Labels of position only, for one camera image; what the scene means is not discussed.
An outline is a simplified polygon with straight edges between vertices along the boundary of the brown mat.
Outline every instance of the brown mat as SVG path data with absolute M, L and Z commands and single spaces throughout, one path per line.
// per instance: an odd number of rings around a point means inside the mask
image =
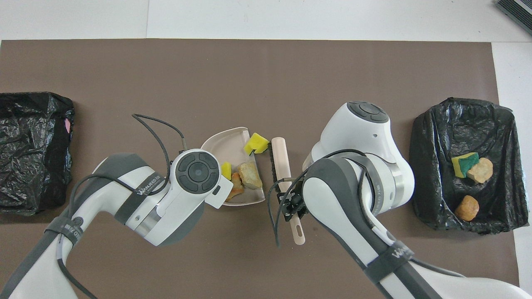
M 156 141 L 132 113 L 175 124 L 194 147 L 237 126 L 285 137 L 297 174 L 346 101 L 385 109 L 404 155 L 413 119 L 430 106 L 450 96 L 498 102 L 488 43 L 4 40 L 0 70 L 2 92 L 51 91 L 74 101 L 75 181 L 116 152 L 136 152 L 165 172 Z M 176 156 L 181 148 L 172 131 L 154 127 Z M 269 157 L 259 155 L 257 162 L 268 190 Z M 59 212 L 0 217 L 0 285 Z M 379 219 L 427 262 L 518 284 L 511 232 L 480 237 L 433 231 L 410 204 Z M 265 202 L 219 211 L 208 206 L 185 239 L 156 248 L 100 214 L 68 267 L 101 298 L 381 297 L 332 235 L 309 215 L 302 223 L 306 244 L 294 245 L 284 225 L 277 249 Z

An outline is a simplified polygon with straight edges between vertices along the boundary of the beige handle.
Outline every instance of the beige handle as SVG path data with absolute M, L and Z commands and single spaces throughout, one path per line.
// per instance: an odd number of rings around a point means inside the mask
M 286 151 L 286 142 L 282 137 L 275 137 L 271 140 L 271 148 L 273 153 L 273 165 L 278 179 L 290 178 L 290 163 L 288 162 L 288 152 Z M 279 184 L 281 192 L 286 192 L 290 187 L 290 182 L 282 182 Z M 305 234 L 299 217 L 292 217 L 290 219 L 290 227 L 292 228 L 292 236 L 297 245 L 305 243 Z

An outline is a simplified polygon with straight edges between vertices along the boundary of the white floor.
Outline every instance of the white floor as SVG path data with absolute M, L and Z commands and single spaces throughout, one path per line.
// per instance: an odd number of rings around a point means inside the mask
M 236 38 L 488 41 L 501 105 L 514 110 L 532 177 L 532 36 L 493 0 L 0 0 L 2 39 Z M 532 228 L 514 231 L 532 294 Z

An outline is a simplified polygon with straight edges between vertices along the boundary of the trash bag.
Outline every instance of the trash bag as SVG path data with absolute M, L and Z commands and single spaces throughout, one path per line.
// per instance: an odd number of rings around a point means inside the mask
M 493 163 L 493 176 L 483 184 L 454 174 L 451 158 L 470 152 Z M 528 223 L 517 129 L 510 109 L 479 99 L 448 98 L 414 120 L 409 162 L 415 177 L 414 212 L 428 226 L 487 235 Z M 479 204 L 471 221 L 453 213 L 466 195 Z
M 64 204 L 71 180 L 72 100 L 0 94 L 0 212 L 32 215 Z

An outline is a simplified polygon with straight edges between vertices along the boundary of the yellow sponge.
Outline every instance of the yellow sponge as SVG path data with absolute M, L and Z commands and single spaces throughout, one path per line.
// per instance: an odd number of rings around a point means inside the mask
M 224 178 L 231 180 L 231 163 L 225 162 L 222 164 L 222 175 Z
M 253 135 L 251 135 L 250 140 L 244 146 L 244 151 L 248 155 L 251 155 L 251 152 L 254 152 L 255 154 L 260 154 L 268 148 L 269 143 L 270 142 L 266 138 L 260 136 L 257 133 L 253 133 Z
M 468 170 L 478 163 L 478 153 L 469 153 L 458 157 L 451 158 L 453 162 L 454 175 L 459 178 L 465 178 Z

